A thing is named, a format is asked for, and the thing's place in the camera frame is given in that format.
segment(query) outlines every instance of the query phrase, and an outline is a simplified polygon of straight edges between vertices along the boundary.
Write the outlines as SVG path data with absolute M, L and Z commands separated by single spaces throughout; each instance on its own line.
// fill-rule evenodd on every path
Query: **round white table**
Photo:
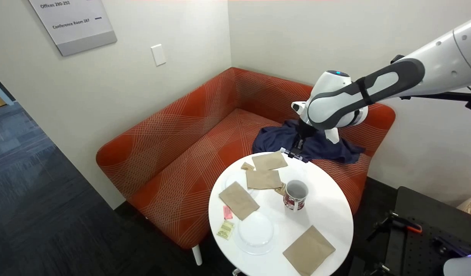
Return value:
M 283 154 L 288 163 L 287 167 L 277 169 L 281 181 L 302 180 L 309 188 L 309 195 L 305 206 L 297 212 L 286 208 L 283 196 L 274 190 L 259 190 L 253 197 L 259 204 L 260 212 L 273 222 L 274 247 L 263 255 L 251 255 L 244 252 L 234 241 L 232 231 L 229 240 L 217 235 L 224 222 L 223 201 L 218 194 L 226 187 L 226 182 L 234 178 L 234 174 L 241 171 L 244 162 L 254 165 L 252 157 L 267 154 L 257 153 L 235 161 L 218 177 L 209 201 L 210 228 L 223 254 L 229 261 L 248 276 L 299 276 L 290 262 L 283 255 L 285 251 L 300 235 L 311 225 L 334 246 L 336 251 L 329 255 L 325 261 L 314 271 L 313 276 L 329 276 L 346 258 L 353 239 L 353 217 L 350 206 L 338 184 L 321 168 L 311 162 L 304 163 L 291 159 Z M 236 215 L 229 220 L 237 224 L 240 220 Z

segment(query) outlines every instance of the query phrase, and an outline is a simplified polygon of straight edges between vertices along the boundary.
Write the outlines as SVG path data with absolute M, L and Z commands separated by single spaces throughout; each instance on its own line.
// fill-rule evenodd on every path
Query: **mug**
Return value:
M 291 180 L 285 187 L 285 195 L 283 196 L 283 203 L 285 206 L 297 212 L 304 208 L 305 199 L 309 194 L 309 189 L 304 182 L 300 180 Z

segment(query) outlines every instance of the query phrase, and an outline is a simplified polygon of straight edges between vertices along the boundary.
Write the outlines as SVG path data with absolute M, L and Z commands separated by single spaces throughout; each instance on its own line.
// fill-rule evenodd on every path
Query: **floor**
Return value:
M 395 189 L 369 179 L 355 215 L 351 254 L 383 260 L 387 236 L 363 242 L 395 204 Z M 0 108 L 0 276 L 231 275 L 211 235 L 204 263 L 128 204 L 112 211 L 19 104 Z

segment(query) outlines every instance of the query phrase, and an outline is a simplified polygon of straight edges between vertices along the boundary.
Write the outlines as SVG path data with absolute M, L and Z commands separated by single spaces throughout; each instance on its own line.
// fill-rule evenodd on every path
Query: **orange patterned upholstery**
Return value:
M 183 248 L 209 231 L 208 199 L 218 175 L 251 154 L 260 128 L 296 119 L 293 101 L 312 87 L 229 68 L 99 149 L 96 161 L 125 198 Z M 353 213 L 369 163 L 395 119 L 374 104 L 358 126 L 340 135 L 365 147 L 356 164 L 315 160 L 343 190 Z

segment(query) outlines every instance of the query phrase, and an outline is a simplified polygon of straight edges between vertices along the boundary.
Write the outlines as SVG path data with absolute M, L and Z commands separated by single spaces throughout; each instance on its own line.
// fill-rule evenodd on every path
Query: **office sign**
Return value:
M 62 56 L 117 41 L 101 0 L 29 0 Z

